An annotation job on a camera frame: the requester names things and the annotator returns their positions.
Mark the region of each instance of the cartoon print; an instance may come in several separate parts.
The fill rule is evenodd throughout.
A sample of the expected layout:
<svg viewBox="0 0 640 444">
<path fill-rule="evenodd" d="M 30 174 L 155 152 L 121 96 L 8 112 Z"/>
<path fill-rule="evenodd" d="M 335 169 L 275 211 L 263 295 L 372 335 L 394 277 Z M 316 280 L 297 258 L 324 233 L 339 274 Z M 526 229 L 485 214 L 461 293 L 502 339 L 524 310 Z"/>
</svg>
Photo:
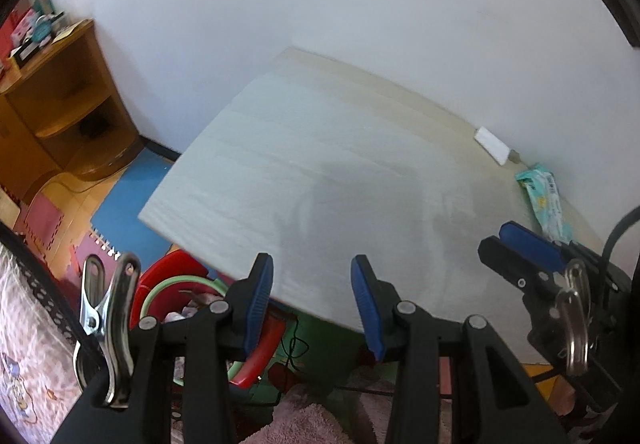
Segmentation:
<svg viewBox="0 0 640 444">
<path fill-rule="evenodd" d="M 54 392 L 52 389 L 47 388 L 47 397 L 49 397 L 51 400 L 59 400 L 59 398 L 56 397 L 56 392 Z"/>
<path fill-rule="evenodd" d="M 24 387 L 24 379 L 20 376 L 20 364 L 2 353 L 2 367 L 7 384 L 6 394 L 16 409 L 16 414 L 27 424 L 36 424 L 38 416 L 33 410 L 33 398 Z"/>
</svg>

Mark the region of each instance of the wooden board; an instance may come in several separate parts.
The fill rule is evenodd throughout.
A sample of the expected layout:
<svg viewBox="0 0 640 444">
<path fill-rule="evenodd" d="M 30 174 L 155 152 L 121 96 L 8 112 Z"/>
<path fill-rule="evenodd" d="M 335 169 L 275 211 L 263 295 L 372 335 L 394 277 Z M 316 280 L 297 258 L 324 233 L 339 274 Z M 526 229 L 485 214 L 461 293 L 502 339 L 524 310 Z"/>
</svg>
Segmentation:
<svg viewBox="0 0 640 444">
<path fill-rule="evenodd" d="M 140 219 L 189 253 L 243 278 L 274 259 L 272 296 L 361 329 L 350 262 L 433 315 L 484 315 L 523 362 L 522 294 L 478 259 L 508 220 L 535 228 L 514 180 L 474 128 L 431 101 L 354 67 L 288 50 L 178 159 Z M 578 240 L 601 242 L 568 204 Z"/>
</svg>

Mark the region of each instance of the silver clip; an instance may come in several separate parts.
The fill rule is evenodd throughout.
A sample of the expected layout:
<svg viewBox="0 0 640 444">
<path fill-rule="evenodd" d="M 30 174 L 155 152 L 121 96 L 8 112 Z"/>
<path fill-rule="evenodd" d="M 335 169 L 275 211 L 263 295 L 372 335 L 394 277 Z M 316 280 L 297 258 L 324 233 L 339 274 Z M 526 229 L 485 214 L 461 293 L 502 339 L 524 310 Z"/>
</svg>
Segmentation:
<svg viewBox="0 0 640 444">
<path fill-rule="evenodd" d="M 82 269 L 80 324 L 100 345 L 109 370 L 109 389 L 104 403 L 126 408 L 129 400 L 133 358 L 129 349 L 129 315 L 140 277 L 140 261 L 130 252 L 118 259 L 107 291 L 104 291 L 104 265 L 98 256 L 89 255 Z M 74 351 L 74 371 L 81 389 L 86 377 L 80 343 Z"/>
<path fill-rule="evenodd" d="M 556 296 L 556 309 L 564 326 L 566 372 L 581 376 L 588 368 L 591 315 L 591 289 L 584 262 L 571 260 L 564 269 L 564 278 L 568 288 Z"/>
<path fill-rule="evenodd" d="M 589 275 L 587 274 L 586 267 L 584 267 L 584 262 L 578 258 L 574 258 L 566 264 L 564 268 L 564 279 L 568 287 L 574 289 L 578 293 L 578 296 L 580 296 L 584 317 L 588 323 L 591 317 L 591 289 L 589 287 Z"/>
</svg>

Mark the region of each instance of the pink foam mat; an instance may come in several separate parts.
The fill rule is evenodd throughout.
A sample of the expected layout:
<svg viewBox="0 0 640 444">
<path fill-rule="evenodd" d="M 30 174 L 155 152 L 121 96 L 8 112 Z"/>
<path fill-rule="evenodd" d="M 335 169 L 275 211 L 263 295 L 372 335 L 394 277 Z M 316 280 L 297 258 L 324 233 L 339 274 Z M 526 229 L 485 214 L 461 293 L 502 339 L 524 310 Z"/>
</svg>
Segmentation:
<svg viewBox="0 0 640 444">
<path fill-rule="evenodd" d="M 49 250 L 64 215 L 43 194 L 39 193 L 29 206 L 24 219 L 28 233 L 35 238 L 43 248 Z"/>
</svg>

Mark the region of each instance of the pink towel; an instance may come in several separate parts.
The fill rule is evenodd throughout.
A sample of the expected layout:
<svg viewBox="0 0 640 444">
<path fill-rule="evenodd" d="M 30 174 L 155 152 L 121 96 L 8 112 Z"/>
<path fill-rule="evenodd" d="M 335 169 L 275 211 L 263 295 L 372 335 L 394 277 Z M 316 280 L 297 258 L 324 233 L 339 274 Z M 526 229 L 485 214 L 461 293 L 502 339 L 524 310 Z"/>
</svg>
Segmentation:
<svg viewBox="0 0 640 444">
<path fill-rule="evenodd" d="M 393 384 L 380 379 L 378 374 L 366 366 L 356 368 L 349 376 L 349 386 L 376 392 L 392 392 Z M 450 381 L 446 388 L 450 392 Z M 383 444 L 386 440 L 386 428 L 391 416 L 392 397 L 382 395 L 344 392 L 350 414 L 351 432 L 358 444 Z M 451 442 L 451 402 L 440 402 L 440 432 L 438 442 Z"/>
<path fill-rule="evenodd" d="M 336 418 L 320 404 L 310 404 L 304 384 L 297 384 L 273 410 L 273 422 L 242 444 L 353 444 Z"/>
</svg>

